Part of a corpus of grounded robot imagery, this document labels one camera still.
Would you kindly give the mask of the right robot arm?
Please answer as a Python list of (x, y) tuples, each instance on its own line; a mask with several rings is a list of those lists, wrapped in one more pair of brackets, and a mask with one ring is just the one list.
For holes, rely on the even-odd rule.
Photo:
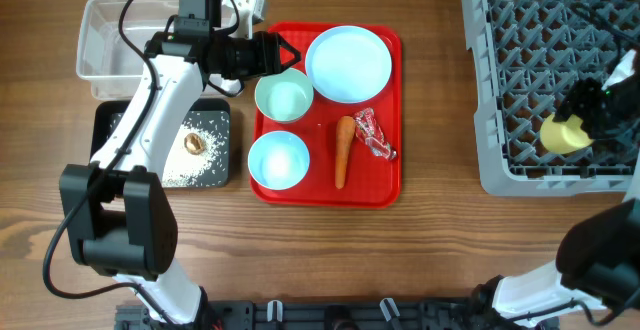
[[(612, 77), (605, 83), (580, 80), (560, 109), (541, 127), (543, 145), (566, 153), (616, 134), (639, 116), (639, 77)], [(533, 328), (540, 322), (581, 310), (602, 327), (639, 306), (639, 182), (622, 204), (584, 220), (566, 234), (554, 261), (519, 276), (497, 276), (479, 285), (469, 301), (489, 327)]]

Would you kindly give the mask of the orange carrot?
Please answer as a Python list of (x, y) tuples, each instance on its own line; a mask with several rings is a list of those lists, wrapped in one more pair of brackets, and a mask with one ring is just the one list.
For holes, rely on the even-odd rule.
[(336, 127), (335, 186), (342, 189), (346, 181), (349, 152), (355, 135), (355, 120), (350, 116), (339, 119)]

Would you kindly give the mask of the yellow plastic cup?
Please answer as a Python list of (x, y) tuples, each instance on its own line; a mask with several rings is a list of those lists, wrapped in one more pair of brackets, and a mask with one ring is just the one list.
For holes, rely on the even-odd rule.
[(568, 154), (589, 147), (594, 140), (582, 129), (583, 120), (571, 115), (568, 120), (556, 122), (556, 115), (547, 117), (540, 128), (540, 141), (544, 148), (556, 154)]

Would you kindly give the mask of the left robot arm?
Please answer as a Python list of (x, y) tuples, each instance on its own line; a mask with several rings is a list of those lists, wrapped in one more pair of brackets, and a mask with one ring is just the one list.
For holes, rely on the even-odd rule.
[(187, 112), (213, 74), (245, 80), (280, 74), (300, 52), (281, 35), (253, 38), (158, 32), (141, 51), (145, 73), (116, 130), (86, 165), (69, 164), (59, 190), (65, 218), (47, 249), (43, 280), (56, 296), (76, 299), (51, 280), (63, 235), (76, 263), (115, 279), (144, 302), (160, 329), (219, 329), (205, 290), (175, 260), (177, 221), (161, 176)]

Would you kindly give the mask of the white rice pile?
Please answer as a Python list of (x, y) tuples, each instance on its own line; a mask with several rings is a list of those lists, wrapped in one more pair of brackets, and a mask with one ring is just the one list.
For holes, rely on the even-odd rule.
[[(200, 155), (188, 153), (184, 138), (198, 134), (206, 143)], [(162, 176), (165, 188), (221, 187), (229, 177), (229, 123), (226, 120), (182, 124), (171, 146)]]

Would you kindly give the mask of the brown food scrap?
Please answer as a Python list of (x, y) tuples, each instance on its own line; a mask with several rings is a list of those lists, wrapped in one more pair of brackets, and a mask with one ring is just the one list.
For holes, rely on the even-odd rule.
[(200, 155), (206, 150), (206, 143), (196, 133), (189, 133), (184, 138), (184, 147), (192, 155)]

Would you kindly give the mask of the green bowl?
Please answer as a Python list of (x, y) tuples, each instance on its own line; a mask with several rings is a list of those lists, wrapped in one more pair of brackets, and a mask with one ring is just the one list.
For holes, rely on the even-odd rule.
[(311, 108), (314, 88), (303, 72), (290, 68), (261, 78), (256, 84), (254, 99), (259, 112), (268, 119), (292, 123)]

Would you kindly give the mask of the light blue bowl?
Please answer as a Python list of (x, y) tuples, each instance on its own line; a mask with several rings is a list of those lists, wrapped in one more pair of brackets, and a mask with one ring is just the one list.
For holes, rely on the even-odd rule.
[(310, 153), (305, 142), (287, 131), (272, 131), (260, 136), (248, 153), (251, 177), (269, 190), (296, 186), (310, 168)]

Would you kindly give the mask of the light blue plate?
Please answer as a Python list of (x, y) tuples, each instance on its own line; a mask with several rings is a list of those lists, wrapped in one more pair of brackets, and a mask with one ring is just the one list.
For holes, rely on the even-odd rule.
[(383, 40), (358, 26), (337, 26), (318, 35), (307, 49), (305, 71), (328, 100), (357, 104), (377, 96), (392, 73), (392, 57)]

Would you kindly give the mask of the red candy wrapper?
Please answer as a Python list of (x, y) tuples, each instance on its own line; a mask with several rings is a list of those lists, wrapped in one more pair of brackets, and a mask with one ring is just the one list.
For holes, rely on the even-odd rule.
[(397, 157), (396, 150), (384, 136), (375, 112), (372, 108), (365, 108), (353, 115), (356, 124), (356, 137), (363, 142), (376, 157), (392, 161)]

